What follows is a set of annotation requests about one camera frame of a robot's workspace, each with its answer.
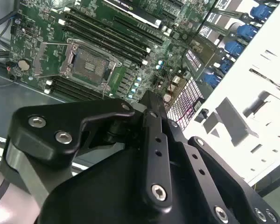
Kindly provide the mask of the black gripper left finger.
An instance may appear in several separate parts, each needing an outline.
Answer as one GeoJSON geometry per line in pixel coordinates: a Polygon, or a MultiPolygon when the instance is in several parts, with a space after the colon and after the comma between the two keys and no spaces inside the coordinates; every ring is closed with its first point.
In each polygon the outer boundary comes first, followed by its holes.
{"type": "Polygon", "coordinates": [[[53,190],[130,146],[163,133],[161,98],[147,91],[135,109],[105,99],[18,109],[11,122],[11,166],[42,208],[53,190]]]}

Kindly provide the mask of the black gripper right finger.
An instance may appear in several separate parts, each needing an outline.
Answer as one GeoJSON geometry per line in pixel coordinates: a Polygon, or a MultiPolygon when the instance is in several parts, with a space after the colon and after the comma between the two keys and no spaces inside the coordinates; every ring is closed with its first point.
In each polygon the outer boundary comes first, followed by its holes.
{"type": "Polygon", "coordinates": [[[280,224],[277,212],[204,140],[187,140],[163,113],[169,159],[176,166],[174,187],[189,209],[190,224],[280,224]]]}

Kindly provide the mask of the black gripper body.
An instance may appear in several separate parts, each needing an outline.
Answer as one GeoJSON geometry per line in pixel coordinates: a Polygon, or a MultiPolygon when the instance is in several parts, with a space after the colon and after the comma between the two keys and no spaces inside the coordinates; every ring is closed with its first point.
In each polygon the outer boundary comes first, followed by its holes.
{"type": "Polygon", "coordinates": [[[168,137],[146,132],[146,138],[57,186],[38,223],[189,224],[190,210],[174,187],[168,137]]]}

